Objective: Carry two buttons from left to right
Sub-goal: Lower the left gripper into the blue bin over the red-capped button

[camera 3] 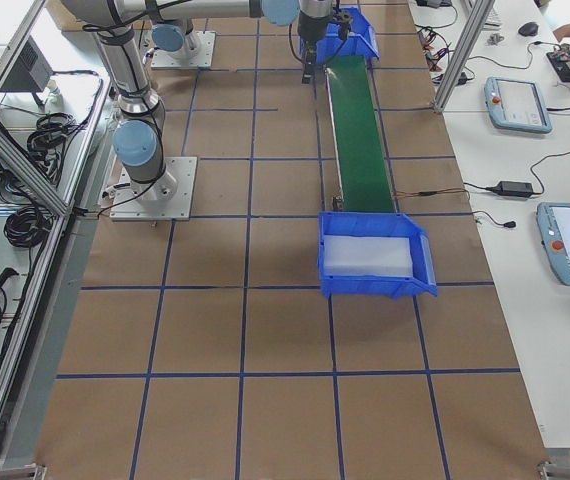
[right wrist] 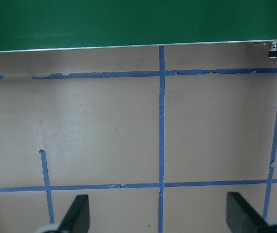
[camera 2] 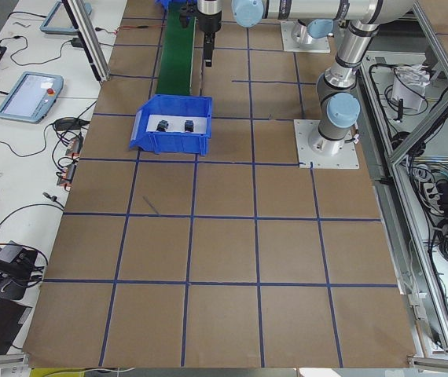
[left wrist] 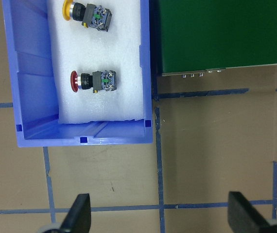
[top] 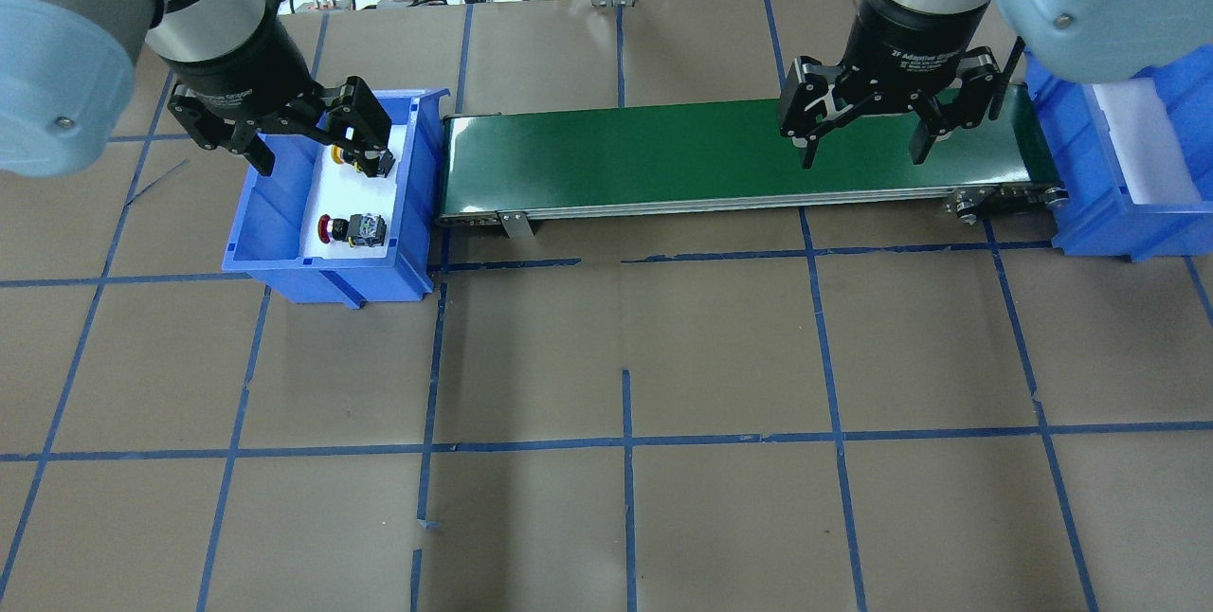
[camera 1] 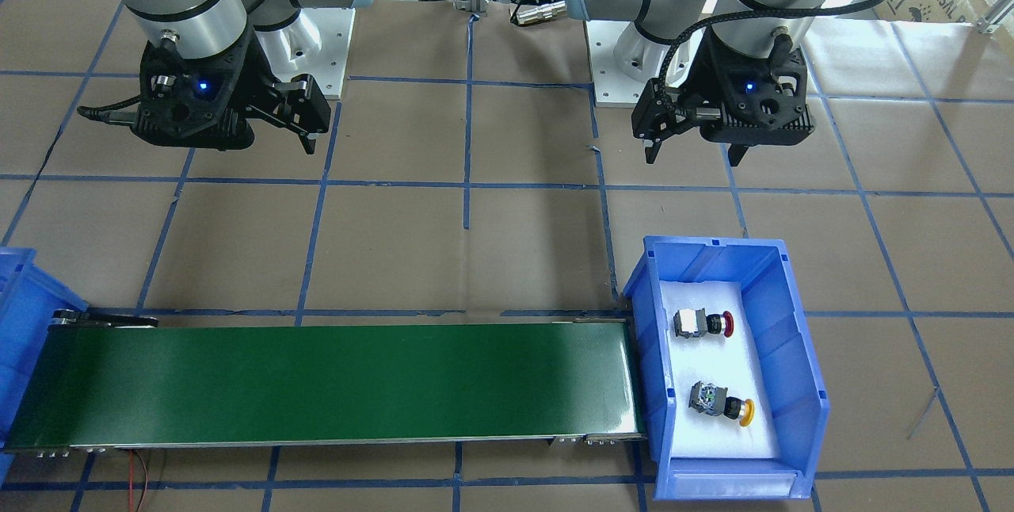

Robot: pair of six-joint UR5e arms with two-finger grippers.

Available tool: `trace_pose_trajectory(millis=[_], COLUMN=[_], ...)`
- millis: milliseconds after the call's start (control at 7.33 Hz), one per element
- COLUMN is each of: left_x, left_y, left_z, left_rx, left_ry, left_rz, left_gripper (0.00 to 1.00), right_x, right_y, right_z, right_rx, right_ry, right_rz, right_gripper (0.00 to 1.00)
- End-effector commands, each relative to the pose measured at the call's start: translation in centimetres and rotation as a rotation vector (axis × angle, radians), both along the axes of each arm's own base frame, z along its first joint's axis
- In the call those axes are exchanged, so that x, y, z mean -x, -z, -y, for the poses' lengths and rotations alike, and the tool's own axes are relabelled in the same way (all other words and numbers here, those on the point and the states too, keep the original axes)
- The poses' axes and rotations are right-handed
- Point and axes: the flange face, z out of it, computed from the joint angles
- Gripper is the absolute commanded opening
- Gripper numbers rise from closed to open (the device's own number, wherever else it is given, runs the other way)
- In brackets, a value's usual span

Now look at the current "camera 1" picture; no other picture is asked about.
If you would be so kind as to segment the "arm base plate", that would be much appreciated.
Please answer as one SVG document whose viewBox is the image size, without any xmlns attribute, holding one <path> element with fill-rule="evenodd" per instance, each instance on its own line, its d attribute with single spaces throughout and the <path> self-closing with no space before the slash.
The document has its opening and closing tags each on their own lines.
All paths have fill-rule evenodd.
<svg viewBox="0 0 1014 512">
<path fill-rule="evenodd" d="M 355 17 L 352 9 L 303 9 L 287 27 L 257 38 L 276 78 L 312 75 L 325 99 L 340 100 Z"/>
<path fill-rule="evenodd" d="M 634 107 L 668 48 L 642 35 L 633 21 L 587 21 L 586 32 L 598 106 Z"/>
</svg>

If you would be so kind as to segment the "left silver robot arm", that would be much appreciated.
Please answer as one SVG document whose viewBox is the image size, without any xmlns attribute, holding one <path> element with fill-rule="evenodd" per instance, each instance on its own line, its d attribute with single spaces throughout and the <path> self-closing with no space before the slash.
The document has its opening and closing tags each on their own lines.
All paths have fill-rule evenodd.
<svg viewBox="0 0 1014 512">
<path fill-rule="evenodd" d="M 631 135 L 648 164 L 664 141 L 698 129 L 729 147 L 737 166 L 756 146 L 797 146 L 814 132 L 800 50 L 816 17 L 873 9 L 884 0 L 827 7 L 825 0 L 565 0 L 580 21 L 629 21 L 662 47 L 645 62 L 645 86 L 631 114 Z"/>
</svg>

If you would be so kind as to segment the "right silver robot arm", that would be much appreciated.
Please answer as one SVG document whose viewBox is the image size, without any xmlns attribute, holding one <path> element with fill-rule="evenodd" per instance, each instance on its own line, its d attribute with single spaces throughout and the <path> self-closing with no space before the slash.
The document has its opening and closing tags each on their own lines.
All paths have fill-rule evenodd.
<svg viewBox="0 0 1014 512">
<path fill-rule="evenodd" d="M 373 0 L 122 0 L 147 43 L 136 96 L 79 106 L 145 143 L 245 150 L 250 120 L 293 132 L 314 154 L 332 107 L 318 79 L 322 31 L 311 10 L 354 10 Z"/>
</svg>

